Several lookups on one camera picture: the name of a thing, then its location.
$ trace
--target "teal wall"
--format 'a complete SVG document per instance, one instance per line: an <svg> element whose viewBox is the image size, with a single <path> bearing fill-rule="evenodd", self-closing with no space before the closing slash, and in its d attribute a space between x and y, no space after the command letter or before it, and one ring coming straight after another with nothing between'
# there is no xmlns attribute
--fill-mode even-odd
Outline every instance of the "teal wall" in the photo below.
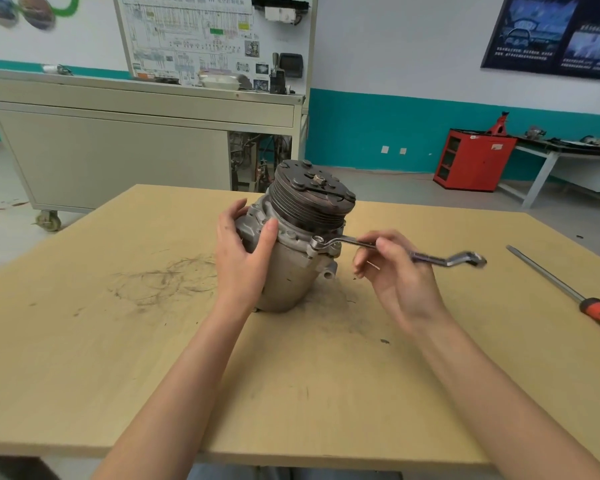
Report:
<svg viewBox="0 0 600 480"><path fill-rule="evenodd" d="M312 89L306 154L328 166L433 173L449 128L487 130L502 111L511 112L507 131L512 134L536 125L548 137L600 136L597 114ZM380 152L383 146L389 153ZM407 154L400 155L400 148ZM543 162L515 152L503 178L533 180Z"/></svg>

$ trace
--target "red cabinet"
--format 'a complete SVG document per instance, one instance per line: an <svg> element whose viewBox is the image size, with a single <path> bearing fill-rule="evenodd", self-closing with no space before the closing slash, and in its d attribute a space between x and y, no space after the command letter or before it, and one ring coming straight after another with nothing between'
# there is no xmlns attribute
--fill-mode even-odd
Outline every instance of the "red cabinet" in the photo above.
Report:
<svg viewBox="0 0 600 480"><path fill-rule="evenodd" d="M517 138L451 130L433 181L446 189L493 192Z"/></svg>

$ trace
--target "blue poster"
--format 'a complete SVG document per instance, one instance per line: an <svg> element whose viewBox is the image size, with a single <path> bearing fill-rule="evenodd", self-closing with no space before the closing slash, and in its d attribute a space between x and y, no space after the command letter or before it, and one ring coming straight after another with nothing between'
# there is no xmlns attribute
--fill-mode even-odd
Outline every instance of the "blue poster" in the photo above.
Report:
<svg viewBox="0 0 600 480"><path fill-rule="evenodd" d="M600 79L600 0L505 0L482 67Z"/></svg>

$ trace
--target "gray floor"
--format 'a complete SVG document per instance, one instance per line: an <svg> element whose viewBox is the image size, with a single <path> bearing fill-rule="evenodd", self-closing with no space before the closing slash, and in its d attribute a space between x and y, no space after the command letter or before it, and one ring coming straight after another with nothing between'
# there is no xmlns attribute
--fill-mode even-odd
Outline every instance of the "gray floor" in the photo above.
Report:
<svg viewBox="0 0 600 480"><path fill-rule="evenodd" d="M512 212L519 211L521 204L502 192L447 191L433 183L431 175L369 173L344 168L331 170L358 195L359 200ZM27 202L8 154L0 145L0 266L51 235L33 225L36 213ZM564 192L559 185L549 185L529 214L600 256L599 200L574 190ZM66 226L82 215L61 212L60 217ZM86 479L98 464L97 460L88 459L47 457L45 460L63 480Z"/></svg>

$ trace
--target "caster wheel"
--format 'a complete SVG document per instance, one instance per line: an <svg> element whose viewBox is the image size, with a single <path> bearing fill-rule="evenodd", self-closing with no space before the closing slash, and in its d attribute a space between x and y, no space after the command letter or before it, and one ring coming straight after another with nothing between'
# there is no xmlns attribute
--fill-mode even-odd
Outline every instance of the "caster wheel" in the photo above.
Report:
<svg viewBox="0 0 600 480"><path fill-rule="evenodd" d="M36 216L36 224L47 232L57 232L62 227L60 217L55 210L43 210Z"/></svg>

